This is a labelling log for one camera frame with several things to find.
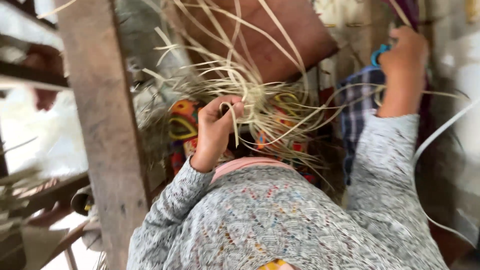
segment plaid cloth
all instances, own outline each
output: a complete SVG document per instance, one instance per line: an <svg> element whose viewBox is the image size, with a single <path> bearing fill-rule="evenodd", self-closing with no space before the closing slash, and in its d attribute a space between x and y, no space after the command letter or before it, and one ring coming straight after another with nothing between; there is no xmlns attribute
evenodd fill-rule
<svg viewBox="0 0 480 270"><path fill-rule="evenodd" d="M359 83L382 85L385 83L385 74L378 67L367 66L342 81L338 85L338 88ZM339 104L350 103L362 96L368 95L373 92L375 88L375 86L349 87L339 94L338 102ZM352 171L353 160L355 159L357 143L365 125L365 118L367 115L376 113L378 109L378 105L375 103L374 98L374 95L364 98L362 101L345 107L340 113L343 144L346 152L343 171L345 184L347 185L350 185L350 173Z"/></svg>

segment woman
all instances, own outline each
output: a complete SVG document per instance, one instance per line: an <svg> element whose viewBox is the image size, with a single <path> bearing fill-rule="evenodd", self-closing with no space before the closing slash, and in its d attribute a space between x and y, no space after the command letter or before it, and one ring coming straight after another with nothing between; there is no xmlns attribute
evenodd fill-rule
<svg viewBox="0 0 480 270"><path fill-rule="evenodd" d="M391 36L397 45L379 58L387 90L360 137L346 211L275 160L210 184L232 127L219 105L243 113L240 97L216 98L198 115L196 152L135 230L128 269L446 270L411 183L427 43L407 27Z"/></svg>

